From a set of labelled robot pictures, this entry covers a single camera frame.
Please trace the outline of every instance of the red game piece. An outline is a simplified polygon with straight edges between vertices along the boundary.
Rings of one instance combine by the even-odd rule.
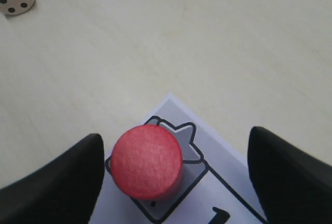
[[[157,125],[141,125],[122,135],[109,165],[116,185],[136,199],[163,200],[181,184],[181,147],[169,131]]]

